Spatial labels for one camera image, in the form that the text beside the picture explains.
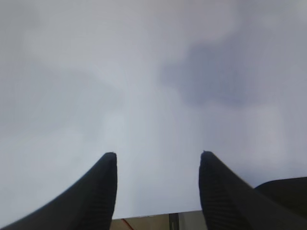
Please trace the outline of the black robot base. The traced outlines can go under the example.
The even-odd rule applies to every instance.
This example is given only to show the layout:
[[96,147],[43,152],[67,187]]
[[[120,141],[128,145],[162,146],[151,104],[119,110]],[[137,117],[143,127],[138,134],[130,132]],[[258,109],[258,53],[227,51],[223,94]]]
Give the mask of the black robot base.
[[307,218],[307,178],[298,177],[263,183],[255,190],[275,203]]

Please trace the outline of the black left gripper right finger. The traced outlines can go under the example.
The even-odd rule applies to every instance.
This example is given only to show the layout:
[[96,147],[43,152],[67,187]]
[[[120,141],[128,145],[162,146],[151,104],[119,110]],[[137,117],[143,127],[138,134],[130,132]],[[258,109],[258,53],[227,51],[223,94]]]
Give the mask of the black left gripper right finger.
[[307,218],[255,190],[210,151],[201,154],[199,193],[209,230],[305,230]]

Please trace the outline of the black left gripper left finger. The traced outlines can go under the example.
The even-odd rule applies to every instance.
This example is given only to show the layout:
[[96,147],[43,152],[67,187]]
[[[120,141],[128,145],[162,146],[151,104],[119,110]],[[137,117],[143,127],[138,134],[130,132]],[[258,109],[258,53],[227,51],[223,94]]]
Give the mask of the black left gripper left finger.
[[108,230],[115,210],[117,187],[117,156],[108,152],[62,194],[4,229]]

